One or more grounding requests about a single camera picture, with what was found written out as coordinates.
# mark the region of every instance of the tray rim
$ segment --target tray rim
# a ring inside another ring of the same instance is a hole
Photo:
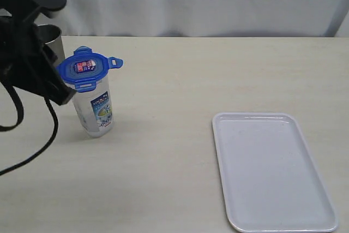
[[[320,180],[321,186],[323,187],[323,190],[325,192],[325,195],[329,201],[330,207],[334,213],[334,223],[333,226],[329,229],[323,229],[323,230],[244,230],[242,228],[240,228],[236,222],[234,222],[233,220],[233,216],[231,214],[231,212],[229,211],[227,204],[226,204],[226,199],[227,199],[227,186],[226,186],[226,181],[225,179],[222,177],[222,171],[223,171],[223,163],[222,163],[222,157],[221,157],[221,152],[220,152],[220,148],[218,146],[218,131],[217,131],[217,120],[220,116],[222,115],[247,115],[247,116],[253,116],[253,115],[269,115],[269,116],[285,116],[288,117],[289,119],[291,119],[294,124],[296,125],[296,128],[299,132],[300,138],[304,144],[304,148],[306,153],[309,156],[310,162],[314,167],[314,170]],[[339,226],[339,220],[338,220],[338,213],[334,207],[332,198],[330,197],[330,195],[328,194],[328,189],[326,187],[326,185],[323,183],[323,178],[319,172],[319,169],[317,167],[316,162],[314,161],[314,158],[312,157],[312,155],[310,154],[310,150],[309,150],[309,146],[308,143],[306,142],[306,139],[303,135],[303,132],[300,128],[300,125],[298,124],[297,120],[291,116],[290,114],[287,113],[283,113],[283,112],[220,112],[217,113],[213,118],[212,118],[212,128],[213,128],[213,136],[214,136],[214,143],[215,143],[215,148],[216,148],[216,154],[217,154],[217,160],[218,160],[218,167],[219,167],[219,176],[220,176],[220,180],[221,180],[221,186],[222,186],[222,192],[223,192],[223,198],[224,198],[224,206],[225,206],[225,211],[226,211],[226,216],[227,219],[229,221],[229,223],[233,226],[233,228],[241,233],[268,233],[268,232],[274,232],[274,233],[300,233],[300,232],[304,232],[304,233],[327,233],[327,232],[333,232],[336,229],[338,229]]]

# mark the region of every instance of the white backdrop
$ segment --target white backdrop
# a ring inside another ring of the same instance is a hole
[[[349,37],[348,9],[349,0],[68,0],[50,22],[70,35]]]

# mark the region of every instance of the plastic tray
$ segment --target plastic tray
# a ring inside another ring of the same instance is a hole
[[[227,217],[240,232],[331,232],[333,205],[293,117],[219,113],[213,131]]]

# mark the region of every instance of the beige table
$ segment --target beige table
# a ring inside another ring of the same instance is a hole
[[[232,232],[212,136],[220,111],[293,115],[349,231],[349,39],[65,37],[124,59],[110,71],[116,126],[99,139],[73,105],[55,107],[56,141],[0,177],[0,232]],[[20,92],[25,121],[1,136],[0,168],[52,131],[41,98]],[[2,124],[15,111],[0,89]]]

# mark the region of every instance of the label sticker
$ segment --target label sticker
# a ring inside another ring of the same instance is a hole
[[[94,71],[96,67],[96,62],[94,62],[92,59],[82,62],[77,62],[74,65],[75,72],[79,73],[85,73]]]
[[[108,91],[91,101],[91,106],[99,128],[107,127],[113,118]]]

